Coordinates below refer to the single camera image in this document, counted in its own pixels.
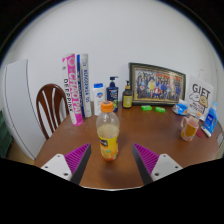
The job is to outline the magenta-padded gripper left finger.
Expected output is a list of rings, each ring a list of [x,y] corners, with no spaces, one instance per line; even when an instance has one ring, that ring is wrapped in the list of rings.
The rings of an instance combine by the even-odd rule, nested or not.
[[[87,143],[66,155],[56,154],[42,169],[79,185],[90,155],[91,144]]]

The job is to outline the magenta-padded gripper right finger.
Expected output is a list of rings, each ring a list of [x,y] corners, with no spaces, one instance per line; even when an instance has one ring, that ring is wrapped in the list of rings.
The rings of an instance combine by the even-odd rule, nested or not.
[[[132,145],[132,154],[144,185],[182,169],[168,154],[158,155],[136,143]]]

